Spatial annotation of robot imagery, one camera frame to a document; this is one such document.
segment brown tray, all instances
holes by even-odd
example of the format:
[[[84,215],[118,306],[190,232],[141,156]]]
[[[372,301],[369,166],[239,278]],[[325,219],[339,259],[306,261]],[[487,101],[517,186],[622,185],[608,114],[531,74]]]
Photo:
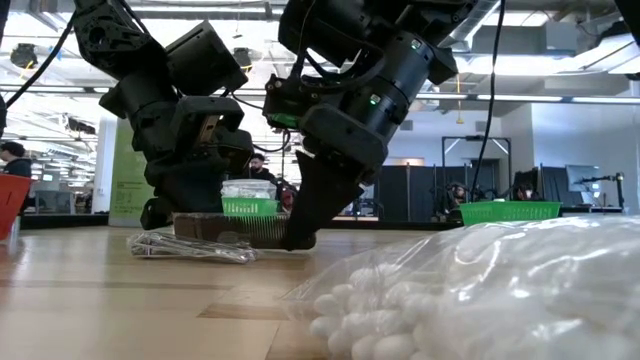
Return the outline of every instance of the brown tray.
[[[225,216],[224,214],[174,214],[173,227],[177,236],[216,241],[221,233],[236,232],[249,237],[255,249],[281,249],[289,216]],[[309,250],[316,246],[316,236],[301,242],[296,250]]]

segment plastic bag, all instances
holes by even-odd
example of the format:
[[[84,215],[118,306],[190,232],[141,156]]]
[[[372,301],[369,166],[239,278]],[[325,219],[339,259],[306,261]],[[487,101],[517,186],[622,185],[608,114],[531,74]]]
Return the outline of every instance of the plastic bag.
[[[640,218],[476,225],[340,261],[285,297],[332,358],[640,358]]]
[[[249,242],[236,233],[222,233],[217,242],[211,242],[145,232],[129,237],[127,246],[131,255],[142,258],[189,257],[246,264],[258,257]]]

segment green basket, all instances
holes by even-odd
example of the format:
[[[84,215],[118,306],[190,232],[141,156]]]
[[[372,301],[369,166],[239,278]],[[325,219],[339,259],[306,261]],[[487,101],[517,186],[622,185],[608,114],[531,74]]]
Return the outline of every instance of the green basket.
[[[561,203],[541,201],[487,201],[460,205],[465,225],[487,222],[547,220],[558,217]]]
[[[226,216],[272,216],[278,212],[278,202],[271,199],[222,198]]]

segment red bin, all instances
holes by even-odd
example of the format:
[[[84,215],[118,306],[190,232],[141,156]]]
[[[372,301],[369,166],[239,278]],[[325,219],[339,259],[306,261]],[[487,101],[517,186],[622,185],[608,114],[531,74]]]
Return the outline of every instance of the red bin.
[[[29,178],[0,175],[0,240],[9,235],[30,186]]]

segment green sign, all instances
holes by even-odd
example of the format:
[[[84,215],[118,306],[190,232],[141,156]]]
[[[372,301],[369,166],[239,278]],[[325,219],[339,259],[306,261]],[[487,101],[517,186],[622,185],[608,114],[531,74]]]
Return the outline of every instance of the green sign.
[[[144,178],[147,161],[141,152],[133,151],[132,139],[133,129],[129,121],[118,120],[109,212],[112,225],[139,226],[142,208],[153,197],[153,188]]]

